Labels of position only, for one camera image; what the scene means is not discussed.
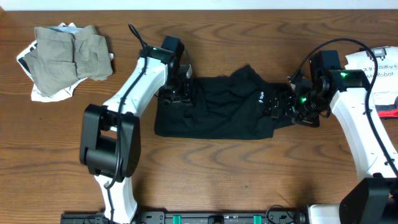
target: cable wire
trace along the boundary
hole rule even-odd
[[[111,223],[113,223],[113,213],[114,213],[114,207],[113,207],[113,201],[112,201],[112,196],[111,196],[111,189],[106,189],[106,194],[108,195],[108,200],[109,200],[109,204],[111,206]]]
[[[268,221],[269,221],[271,224],[275,224],[275,223],[269,219],[269,217],[268,217],[268,212],[269,212],[270,209],[272,209],[272,208],[274,208],[274,207],[276,207],[276,206],[282,208],[282,209],[284,210],[284,212],[287,214],[287,216],[293,220],[293,221],[290,222],[290,223],[294,223],[294,217],[293,217],[291,214],[288,213],[288,211],[285,209],[285,207],[283,207],[283,206],[281,206],[281,205],[271,205],[271,207],[269,207],[269,208],[267,209],[267,211],[266,211],[266,218],[268,219]]]
[[[132,24],[132,22],[129,22],[129,29],[132,32],[132,34],[134,36],[137,37],[137,39],[140,40],[140,42],[142,42],[144,45],[148,45],[145,41],[143,41],[143,39],[141,38],[141,36],[139,35],[137,29],[134,27],[134,25]]]
[[[395,167],[393,161],[391,160],[390,155],[387,152],[386,147],[383,144],[383,141],[380,138],[379,133],[377,132],[377,129],[373,123],[372,117],[371,117],[371,110],[369,109],[369,98],[371,96],[371,92],[372,92],[372,88],[374,86],[374,83],[376,82],[376,77],[377,77],[377,69],[378,69],[378,64],[377,64],[377,58],[374,55],[374,53],[372,52],[372,50],[366,46],[364,43],[358,41],[358,40],[354,40],[354,39],[349,39],[349,38],[339,38],[339,39],[333,39],[333,40],[329,40],[328,42],[325,42],[321,45],[319,45],[318,47],[316,47],[315,49],[313,49],[303,60],[303,62],[300,64],[300,66],[298,67],[298,69],[296,70],[296,72],[294,73],[294,75],[292,76],[292,78],[290,80],[295,80],[297,78],[297,75],[299,75],[301,73],[301,69],[304,66],[304,63],[311,57],[311,55],[313,55],[317,50],[319,50],[321,47],[334,43],[334,42],[338,42],[338,41],[348,41],[348,42],[353,42],[355,44],[358,44],[360,46],[362,46],[363,48],[365,48],[365,50],[371,55],[373,62],[374,62],[374,73],[373,73],[373,78],[372,78],[372,82],[369,86],[368,92],[366,93],[365,96],[365,113],[366,113],[366,117],[368,118],[369,121],[369,125],[372,129],[373,135],[376,138],[377,142],[380,145],[381,151],[383,152],[384,156],[387,159],[387,163],[390,165],[392,171],[395,173],[395,175],[398,177],[398,170]]]

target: white paper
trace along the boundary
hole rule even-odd
[[[373,86],[375,105],[393,105],[398,97],[398,47],[377,47],[372,49],[377,58],[378,71]],[[374,74],[374,62],[365,51],[346,56],[345,69],[361,69],[369,82]]]

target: folded clothing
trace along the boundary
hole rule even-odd
[[[36,27],[37,48],[25,55],[42,96],[51,96],[82,78],[104,80],[112,74],[106,40],[94,26],[74,34]]]
[[[193,80],[193,106],[158,100],[155,133],[199,139],[264,139],[292,125],[291,118],[264,116],[265,101],[274,91],[289,88],[265,82],[249,65],[230,77]]]

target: red object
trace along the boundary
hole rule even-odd
[[[380,118],[398,118],[398,109],[390,111],[378,111],[377,113]]]

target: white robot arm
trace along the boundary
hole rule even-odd
[[[348,88],[344,92],[338,91],[331,101],[331,112],[337,117],[347,138],[354,157],[358,182],[361,182],[364,178],[373,177],[375,173],[380,173],[385,178],[395,178],[396,175],[386,162],[386,157],[382,153],[364,114],[365,95],[366,90],[364,88]],[[397,161],[397,151],[394,149],[376,113],[373,95],[371,95],[369,102],[369,107],[373,110],[371,116],[377,132],[392,160]],[[340,204],[311,205],[308,208],[308,218],[311,224],[340,224]]]
[[[190,65],[179,65],[184,46],[175,37],[166,37],[161,48],[146,46],[146,54],[140,53],[137,66],[122,88],[103,106],[89,105],[85,111],[81,139],[80,160],[87,165],[101,187],[105,201],[104,216],[116,223],[131,223],[137,210],[137,202],[132,194],[131,176],[140,154],[139,118],[159,91],[159,97],[171,103],[190,102],[188,82],[192,69]],[[121,98],[129,87],[118,116]],[[117,119],[122,119],[121,150],[122,166],[118,179],[110,188],[115,173],[116,141],[100,135],[100,130],[116,131]]]

